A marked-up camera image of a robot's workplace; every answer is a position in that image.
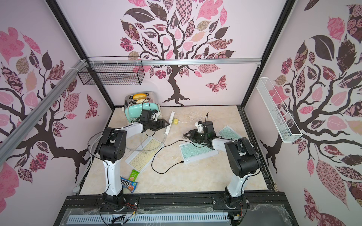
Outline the white power strip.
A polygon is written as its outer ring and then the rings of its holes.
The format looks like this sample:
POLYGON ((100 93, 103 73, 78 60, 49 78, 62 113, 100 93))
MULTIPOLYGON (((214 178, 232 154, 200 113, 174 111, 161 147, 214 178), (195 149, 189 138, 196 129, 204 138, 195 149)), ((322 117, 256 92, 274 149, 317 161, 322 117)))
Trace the white power strip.
POLYGON ((165 130, 165 135, 166 135, 166 136, 167 136, 167 135, 169 134, 169 132, 170 132, 171 125, 172 125, 173 120, 174 120, 174 115, 175 115, 175 112, 172 111, 172 112, 171 112, 171 115, 170 115, 170 118, 169 118, 169 121, 168 121, 169 125, 166 127, 166 130, 165 130))

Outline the green wireless keyboard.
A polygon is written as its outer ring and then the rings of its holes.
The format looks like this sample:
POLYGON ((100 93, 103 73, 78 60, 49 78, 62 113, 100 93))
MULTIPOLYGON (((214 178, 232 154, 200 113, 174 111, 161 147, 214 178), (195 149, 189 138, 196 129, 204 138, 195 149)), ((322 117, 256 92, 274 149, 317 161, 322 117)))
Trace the green wireless keyboard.
POLYGON ((208 148, 205 145, 194 144, 192 142, 180 144, 179 148, 185 164, 193 163, 219 154, 217 150, 208 148))

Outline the yellow wireless keyboard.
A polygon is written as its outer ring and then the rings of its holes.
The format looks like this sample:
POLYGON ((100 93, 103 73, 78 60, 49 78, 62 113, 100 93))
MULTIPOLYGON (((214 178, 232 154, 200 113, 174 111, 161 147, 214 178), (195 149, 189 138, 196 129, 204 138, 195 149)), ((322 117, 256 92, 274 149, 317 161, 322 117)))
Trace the yellow wireless keyboard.
POLYGON ((134 151, 125 162, 134 170, 142 173, 151 163, 156 152, 165 145, 153 137, 147 138, 137 149, 134 151))

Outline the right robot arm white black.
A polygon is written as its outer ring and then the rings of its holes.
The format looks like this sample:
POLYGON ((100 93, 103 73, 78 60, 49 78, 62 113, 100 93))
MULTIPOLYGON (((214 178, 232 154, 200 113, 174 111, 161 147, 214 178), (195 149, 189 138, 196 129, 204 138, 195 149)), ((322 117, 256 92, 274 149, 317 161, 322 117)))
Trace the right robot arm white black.
POLYGON ((248 138, 232 140, 218 136, 211 121, 198 121, 196 129, 183 137, 194 144, 226 152, 233 177, 225 188, 222 201, 229 209, 238 207, 243 201, 247 181, 261 171, 260 160, 248 138))

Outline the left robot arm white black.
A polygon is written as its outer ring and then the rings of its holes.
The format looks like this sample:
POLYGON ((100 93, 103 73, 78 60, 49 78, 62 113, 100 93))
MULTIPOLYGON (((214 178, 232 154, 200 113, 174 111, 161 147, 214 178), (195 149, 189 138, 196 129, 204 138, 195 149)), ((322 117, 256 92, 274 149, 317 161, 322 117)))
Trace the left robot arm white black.
POLYGON ((105 167, 107 188, 103 193, 103 200, 116 209, 125 206, 120 168, 126 151, 126 140, 147 130, 156 132, 170 125, 165 119, 152 116, 153 113, 151 110, 142 110, 140 117, 130 125, 119 129, 108 127, 102 132, 96 151, 105 167))

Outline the mint green toaster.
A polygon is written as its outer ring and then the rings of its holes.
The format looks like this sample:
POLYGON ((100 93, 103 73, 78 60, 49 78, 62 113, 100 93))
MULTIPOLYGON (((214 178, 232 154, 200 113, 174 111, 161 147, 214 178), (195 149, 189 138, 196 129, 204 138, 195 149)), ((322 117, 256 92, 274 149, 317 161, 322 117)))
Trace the mint green toaster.
POLYGON ((158 104, 157 96, 154 92, 144 91, 147 95, 146 99, 134 100, 133 95, 128 95, 124 99, 124 113, 128 122, 136 121, 141 116, 142 110, 158 110, 160 112, 160 106, 158 104))

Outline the yellow bread slice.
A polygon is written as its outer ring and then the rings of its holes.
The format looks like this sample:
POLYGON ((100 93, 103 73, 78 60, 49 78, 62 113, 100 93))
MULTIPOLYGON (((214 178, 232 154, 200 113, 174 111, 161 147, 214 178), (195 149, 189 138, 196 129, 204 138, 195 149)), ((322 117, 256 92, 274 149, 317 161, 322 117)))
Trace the yellow bread slice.
POLYGON ((139 93, 139 94, 134 94, 133 95, 134 100, 146 99, 146 98, 147 98, 147 95, 145 93, 139 93))

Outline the green snack packet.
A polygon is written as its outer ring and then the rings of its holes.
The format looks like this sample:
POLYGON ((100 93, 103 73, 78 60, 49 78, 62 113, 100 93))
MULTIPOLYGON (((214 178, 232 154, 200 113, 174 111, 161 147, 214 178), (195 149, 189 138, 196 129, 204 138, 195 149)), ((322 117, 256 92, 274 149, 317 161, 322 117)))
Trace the green snack packet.
POLYGON ((137 177, 138 177, 138 175, 139 175, 139 172, 137 171, 137 170, 132 170, 132 172, 131 172, 131 174, 130 174, 130 176, 129 176, 129 178, 128 178, 128 180, 129 181, 132 181, 132 182, 135 182, 136 181, 136 179, 137 179, 137 177))

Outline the blue m&m's candy bag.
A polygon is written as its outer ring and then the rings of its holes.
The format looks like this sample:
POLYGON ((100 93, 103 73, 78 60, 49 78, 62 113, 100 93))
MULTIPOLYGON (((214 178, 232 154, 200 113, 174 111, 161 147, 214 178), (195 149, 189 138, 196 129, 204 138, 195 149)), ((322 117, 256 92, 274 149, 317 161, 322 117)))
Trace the blue m&m's candy bag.
POLYGON ((137 182, 125 179, 123 177, 120 178, 120 181, 123 188, 127 188, 132 194, 134 193, 138 185, 137 182))

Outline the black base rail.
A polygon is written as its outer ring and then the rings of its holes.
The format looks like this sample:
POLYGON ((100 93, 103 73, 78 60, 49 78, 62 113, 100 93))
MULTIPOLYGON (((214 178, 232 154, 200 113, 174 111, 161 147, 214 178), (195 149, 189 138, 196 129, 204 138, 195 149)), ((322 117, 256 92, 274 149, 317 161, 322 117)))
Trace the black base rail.
POLYGON ((229 197, 226 192, 191 192, 191 193, 154 193, 125 194, 118 204, 108 203, 103 195, 68 196, 61 208, 100 207, 103 211, 160 210, 167 207, 211 207, 213 210, 240 210, 259 204, 284 205, 289 207, 286 195, 282 192, 246 191, 238 198, 229 197))

